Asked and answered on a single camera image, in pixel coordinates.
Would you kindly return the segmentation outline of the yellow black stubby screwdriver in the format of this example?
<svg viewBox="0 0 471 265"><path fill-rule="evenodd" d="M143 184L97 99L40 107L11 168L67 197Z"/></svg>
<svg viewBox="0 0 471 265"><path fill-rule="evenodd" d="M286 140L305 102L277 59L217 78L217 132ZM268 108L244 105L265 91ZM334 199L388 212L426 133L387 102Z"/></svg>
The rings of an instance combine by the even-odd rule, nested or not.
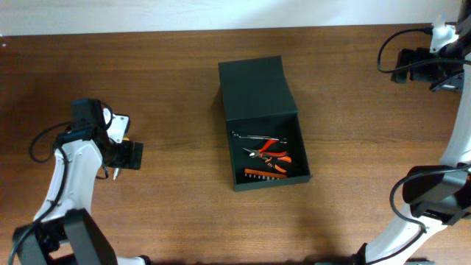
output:
<svg viewBox="0 0 471 265"><path fill-rule="evenodd" d="M128 141L129 138L128 138L128 137L124 137L123 140L124 140L124 141ZM120 172L120 168L114 168L113 180L116 180L116 179L117 179L119 172Z"/></svg>

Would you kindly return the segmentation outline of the orange screwdriver bit holder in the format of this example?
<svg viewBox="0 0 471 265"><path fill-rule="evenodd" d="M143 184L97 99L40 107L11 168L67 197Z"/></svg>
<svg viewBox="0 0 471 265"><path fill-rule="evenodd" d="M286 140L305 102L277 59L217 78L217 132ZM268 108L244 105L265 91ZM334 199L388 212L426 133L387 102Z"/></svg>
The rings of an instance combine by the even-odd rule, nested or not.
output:
<svg viewBox="0 0 471 265"><path fill-rule="evenodd" d="M255 169L244 169L244 176L258 180L282 180L287 178L285 174L264 172Z"/></svg>

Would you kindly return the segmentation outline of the red handled side cutters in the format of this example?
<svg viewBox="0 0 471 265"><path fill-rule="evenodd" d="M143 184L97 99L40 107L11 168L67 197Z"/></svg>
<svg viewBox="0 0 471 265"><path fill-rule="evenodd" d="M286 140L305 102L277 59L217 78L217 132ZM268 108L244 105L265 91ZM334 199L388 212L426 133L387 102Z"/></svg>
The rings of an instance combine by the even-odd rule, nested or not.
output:
<svg viewBox="0 0 471 265"><path fill-rule="evenodd" d="M280 158L287 156L287 151L284 152L270 152L269 148L274 145L280 143L279 140L268 140L262 148L260 149L248 149L244 148L244 151L249 153L251 158Z"/></svg>

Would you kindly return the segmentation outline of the orange black long-nose pliers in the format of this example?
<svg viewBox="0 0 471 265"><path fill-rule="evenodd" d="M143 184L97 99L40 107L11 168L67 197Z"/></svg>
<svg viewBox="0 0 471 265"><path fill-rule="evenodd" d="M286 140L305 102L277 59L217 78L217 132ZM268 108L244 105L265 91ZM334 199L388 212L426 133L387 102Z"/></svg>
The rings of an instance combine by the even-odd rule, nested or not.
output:
<svg viewBox="0 0 471 265"><path fill-rule="evenodd" d="M297 167L288 155L274 156L263 154L260 155L259 158L261 158L268 167L283 174L293 172Z"/></svg>

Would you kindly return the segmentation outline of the dark green box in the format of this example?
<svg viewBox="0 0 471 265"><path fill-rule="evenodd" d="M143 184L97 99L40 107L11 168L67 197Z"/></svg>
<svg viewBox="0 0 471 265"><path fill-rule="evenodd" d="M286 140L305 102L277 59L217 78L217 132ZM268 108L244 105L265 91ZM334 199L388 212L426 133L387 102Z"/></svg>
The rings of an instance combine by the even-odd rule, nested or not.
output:
<svg viewBox="0 0 471 265"><path fill-rule="evenodd" d="M237 60L218 64L219 81L227 125L235 191L306 183L311 179L299 122L299 111L283 71L281 57ZM284 152L297 166L282 180L258 180L244 176L244 169L277 172L261 158L251 158L248 149L260 149L267 140L231 136L267 135L287 138L287 144L274 144L270 152Z"/></svg>

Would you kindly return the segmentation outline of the silver ring wrench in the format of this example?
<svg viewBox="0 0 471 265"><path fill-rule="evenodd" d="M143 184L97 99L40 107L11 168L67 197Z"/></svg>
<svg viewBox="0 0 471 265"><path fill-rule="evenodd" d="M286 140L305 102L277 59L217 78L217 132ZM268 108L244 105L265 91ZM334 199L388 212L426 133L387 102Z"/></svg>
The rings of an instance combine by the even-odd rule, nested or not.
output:
<svg viewBox="0 0 471 265"><path fill-rule="evenodd" d="M254 140L267 140L267 141L278 141L282 144L287 144L288 139L287 138L277 138L273 136L267 136L267 135L242 135L239 134L235 131L231 132L231 136L235 138L240 138L240 139L254 139Z"/></svg>

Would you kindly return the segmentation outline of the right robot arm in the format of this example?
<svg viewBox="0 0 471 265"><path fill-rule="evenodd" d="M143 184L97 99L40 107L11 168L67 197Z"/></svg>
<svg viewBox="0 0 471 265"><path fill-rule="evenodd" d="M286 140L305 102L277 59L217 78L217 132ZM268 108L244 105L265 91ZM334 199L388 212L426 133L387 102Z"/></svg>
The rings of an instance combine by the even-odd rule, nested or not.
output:
<svg viewBox="0 0 471 265"><path fill-rule="evenodd" d="M429 49L404 49L393 69L378 70L392 81L422 80L432 91L461 95L447 148L436 166L415 166L391 189L394 218L373 241L362 245L351 264L409 264L433 235L470 218L470 2L463 1L454 24L424 27Z"/></svg>

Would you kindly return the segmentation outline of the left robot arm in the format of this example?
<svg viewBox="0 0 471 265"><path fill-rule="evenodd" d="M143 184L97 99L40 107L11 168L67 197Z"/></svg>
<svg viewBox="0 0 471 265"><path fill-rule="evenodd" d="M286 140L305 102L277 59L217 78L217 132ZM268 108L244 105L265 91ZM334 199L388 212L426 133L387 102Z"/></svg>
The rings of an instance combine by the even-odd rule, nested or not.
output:
<svg viewBox="0 0 471 265"><path fill-rule="evenodd" d="M126 139L130 118L98 99L72 102L73 119L52 143L54 173L31 224L15 229L8 262L22 264L150 264L145 255L116 255L91 216L98 171L141 167L144 145Z"/></svg>

